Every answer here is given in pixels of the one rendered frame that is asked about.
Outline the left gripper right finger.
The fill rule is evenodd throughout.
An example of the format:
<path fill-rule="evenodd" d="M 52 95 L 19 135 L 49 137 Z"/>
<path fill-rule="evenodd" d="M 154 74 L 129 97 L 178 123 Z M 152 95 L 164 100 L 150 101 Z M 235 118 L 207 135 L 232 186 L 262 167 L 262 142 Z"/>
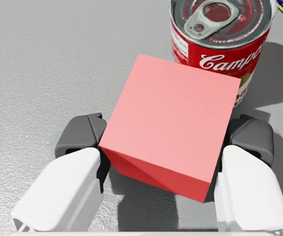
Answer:
<path fill-rule="evenodd" d="M 283 235 L 283 194 L 271 169 L 274 131 L 242 114 L 227 127 L 214 202 L 220 232 Z"/>

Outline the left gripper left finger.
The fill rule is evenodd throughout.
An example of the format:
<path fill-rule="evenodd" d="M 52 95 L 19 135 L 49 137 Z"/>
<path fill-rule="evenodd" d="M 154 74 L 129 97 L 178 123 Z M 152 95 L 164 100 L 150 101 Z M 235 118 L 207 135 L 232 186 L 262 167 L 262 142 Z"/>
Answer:
<path fill-rule="evenodd" d="M 104 198 L 111 163 L 99 148 L 101 113 L 72 118 L 40 173 L 11 212 L 19 232 L 85 232 Z"/>

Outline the pink cube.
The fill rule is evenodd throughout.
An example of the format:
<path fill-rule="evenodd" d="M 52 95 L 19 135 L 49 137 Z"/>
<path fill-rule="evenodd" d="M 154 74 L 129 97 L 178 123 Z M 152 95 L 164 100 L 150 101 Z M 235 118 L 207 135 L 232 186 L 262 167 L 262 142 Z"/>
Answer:
<path fill-rule="evenodd" d="M 239 84 L 138 55 L 99 146 L 120 174 L 204 202 Z"/>

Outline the red and white can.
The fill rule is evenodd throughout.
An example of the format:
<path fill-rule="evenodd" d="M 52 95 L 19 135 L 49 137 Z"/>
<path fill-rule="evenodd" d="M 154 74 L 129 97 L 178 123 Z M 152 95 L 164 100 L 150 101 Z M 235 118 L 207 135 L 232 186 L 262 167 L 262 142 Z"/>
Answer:
<path fill-rule="evenodd" d="M 277 0 L 170 0 L 173 61 L 239 78 L 238 106 L 277 10 Z"/>

